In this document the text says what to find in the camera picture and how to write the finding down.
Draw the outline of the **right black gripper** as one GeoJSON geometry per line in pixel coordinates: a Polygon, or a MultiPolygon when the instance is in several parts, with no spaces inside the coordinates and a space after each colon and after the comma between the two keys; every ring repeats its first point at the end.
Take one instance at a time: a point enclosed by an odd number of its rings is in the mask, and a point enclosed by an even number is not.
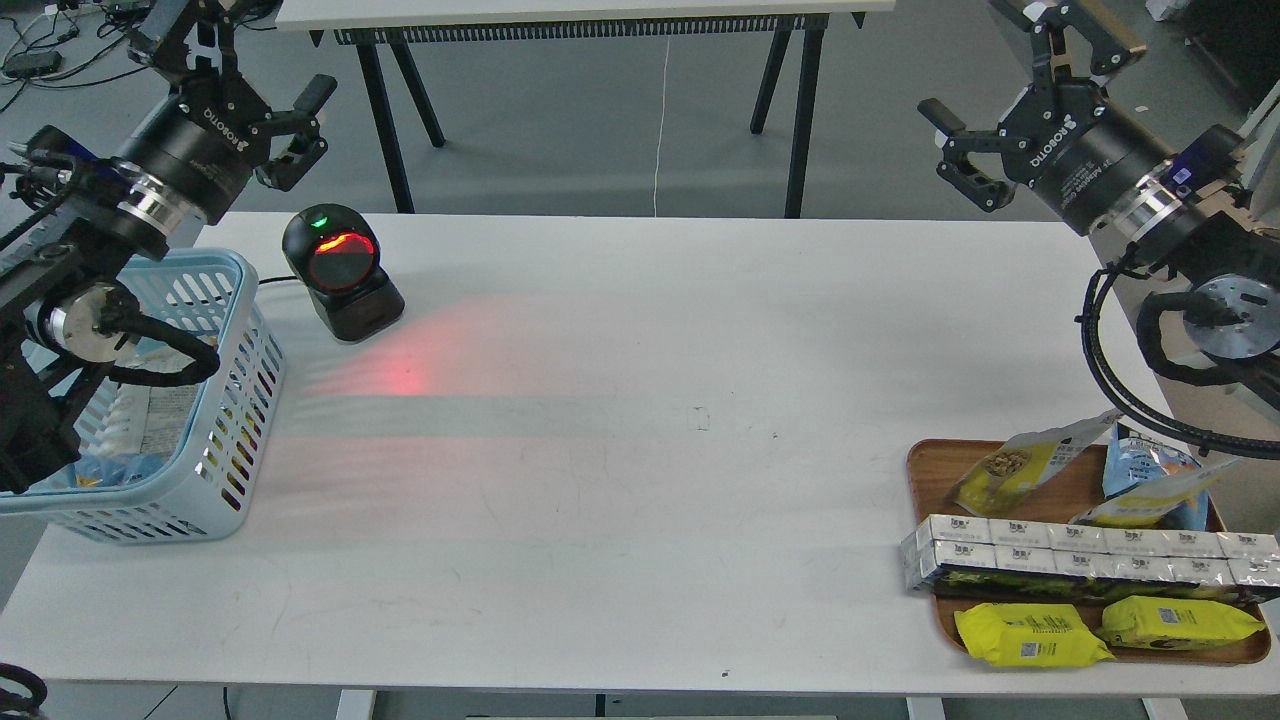
{"type": "Polygon", "coordinates": [[[992,1],[989,10],[1030,79],[1000,129],[969,131],[938,99],[918,111],[941,133],[936,173],[983,211],[1015,188],[970,161],[1000,154],[1010,181],[1030,187],[1073,231],[1088,234],[1172,146],[1110,105],[1107,85],[1139,61],[1147,42],[1101,1],[992,1]]]}

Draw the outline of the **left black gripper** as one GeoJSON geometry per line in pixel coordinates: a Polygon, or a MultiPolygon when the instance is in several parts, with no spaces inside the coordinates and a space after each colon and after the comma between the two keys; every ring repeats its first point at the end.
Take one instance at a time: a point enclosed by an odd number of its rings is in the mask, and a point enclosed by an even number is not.
{"type": "Polygon", "coordinates": [[[317,114],[337,78],[316,74],[291,110],[270,111],[237,79],[236,1],[155,1],[128,32],[128,58],[159,73],[169,96],[118,149],[118,158],[177,191],[209,225],[250,177],[288,192],[328,150],[317,114]]]}

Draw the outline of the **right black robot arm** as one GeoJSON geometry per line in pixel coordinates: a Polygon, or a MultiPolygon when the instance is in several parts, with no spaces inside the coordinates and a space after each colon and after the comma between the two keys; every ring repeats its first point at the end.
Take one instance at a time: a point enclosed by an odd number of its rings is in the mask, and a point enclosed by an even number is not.
{"type": "Polygon", "coordinates": [[[1076,316],[1094,382],[1129,419],[1202,454],[1275,460],[1274,441],[1193,427],[1138,400],[1100,338],[1117,278],[1181,277],[1185,290],[1148,293],[1138,307],[1147,366],[1185,386],[1240,386],[1277,407],[1277,231],[1245,209],[1243,137],[1212,126],[1175,151],[1114,106],[1107,82],[1146,46],[1102,3],[989,6],[1028,40],[1030,79],[993,129],[968,129],[936,99],[919,102],[937,131],[937,176],[983,211],[1023,186],[1080,236],[1116,231],[1124,249],[1091,278],[1076,316]]]}

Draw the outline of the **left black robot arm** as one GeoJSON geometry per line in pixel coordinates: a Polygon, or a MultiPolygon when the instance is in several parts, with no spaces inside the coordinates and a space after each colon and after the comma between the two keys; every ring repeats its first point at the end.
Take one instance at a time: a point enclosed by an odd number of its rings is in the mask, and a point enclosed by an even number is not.
{"type": "Polygon", "coordinates": [[[219,223],[251,179],[288,191],[326,151],[317,74],[289,109],[244,78],[234,47],[247,1],[156,1],[128,33],[131,58],[170,86],[115,155],[54,127],[3,165],[29,215],[3,236],[3,488],[14,495],[81,455],[76,421],[105,380],[196,386],[216,350],[143,313],[118,279],[163,260],[189,217],[219,223]]]}

